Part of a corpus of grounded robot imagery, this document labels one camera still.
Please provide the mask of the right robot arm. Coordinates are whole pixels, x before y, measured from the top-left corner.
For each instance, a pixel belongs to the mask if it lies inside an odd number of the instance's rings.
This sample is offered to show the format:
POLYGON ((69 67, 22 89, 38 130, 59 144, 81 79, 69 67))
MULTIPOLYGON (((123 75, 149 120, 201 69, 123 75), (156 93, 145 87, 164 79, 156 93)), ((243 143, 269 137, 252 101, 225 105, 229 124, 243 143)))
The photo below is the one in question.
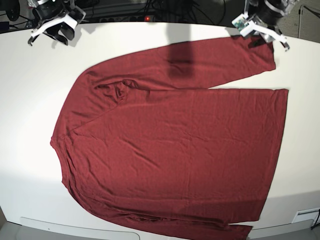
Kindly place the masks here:
POLYGON ((76 27, 86 16, 74 0, 29 0, 28 6, 37 20, 28 40, 30 46, 41 34, 67 46, 75 37, 76 27))

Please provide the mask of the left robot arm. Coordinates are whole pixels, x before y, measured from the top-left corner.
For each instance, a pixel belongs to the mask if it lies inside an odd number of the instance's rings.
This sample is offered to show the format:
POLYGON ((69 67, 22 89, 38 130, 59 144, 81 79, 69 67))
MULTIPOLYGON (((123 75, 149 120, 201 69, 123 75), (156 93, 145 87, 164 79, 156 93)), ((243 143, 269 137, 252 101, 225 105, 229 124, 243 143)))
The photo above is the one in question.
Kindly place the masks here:
POLYGON ((256 48, 278 41, 284 50, 288 51, 290 46, 278 23, 289 15, 296 2, 296 0, 246 0, 244 7, 244 13, 248 14, 246 22, 253 22, 255 27, 261 27, 259 30, 250 31, 249 35, 258 34, 258 39, 253 40, 249 47, 256 48))

